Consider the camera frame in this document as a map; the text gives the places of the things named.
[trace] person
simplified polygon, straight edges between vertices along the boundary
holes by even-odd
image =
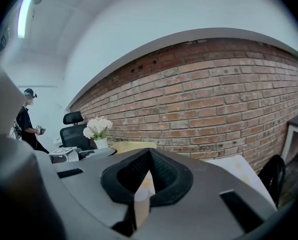
[[[41,130],[32,128],[32,124],[30,121],[30,117],[28,114],[27,106],[33,105],[33,98],[37,97],[37,95],[33,95],[33,90],[30,88],[27,88],[23,95],[26,97],[25,103],[23,104],[19,114],[16,117],[16,122],[20,126],[22,130],[22,140],[29,143],[29,145],[34,150],[43,151],[47,154],[49,154],[49,151],[46,150],[41,143],[36,138],[36,134],[40,135]]]

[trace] flower vase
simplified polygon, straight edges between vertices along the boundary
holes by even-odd
[[[107,142],[107,137],[101,139],[101,140],[95,140],[94,143],[97,145],[98,149],[104,149],[108,148],[108,142]]]

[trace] black t-shirt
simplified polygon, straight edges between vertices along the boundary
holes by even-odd
[[[22,106],[19,114],[16,118],[17,124],[20,126],[22,130],[22,140],[28,142],[33,148],[35,148],[37,144],[37,139],[34,133],[27,133],[24,130],[28,128],[32,128],[32,124],[30,121],[30,117],[28,114],[28,109]]]

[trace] black office chair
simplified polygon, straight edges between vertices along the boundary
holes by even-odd
[[[284,160],[279,155],[274,155],[264,165],[258,176],[278,207],[285,177]]]
[[[95,148],[91,146],[90,140],[83,135],[83,129],[86,128],[87,124],[78,124],[79,122],[83,122],[80,111],[64,115],[63,123],[65,125],[73,123],[74,125],[60,130],[63,147],[73,146],[80,148],[82,151],[94,150]]]

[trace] ceiling light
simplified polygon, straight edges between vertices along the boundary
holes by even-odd
[[[24,38],[25,25],[31,0],[22,0],[18,17],[18,38]]]

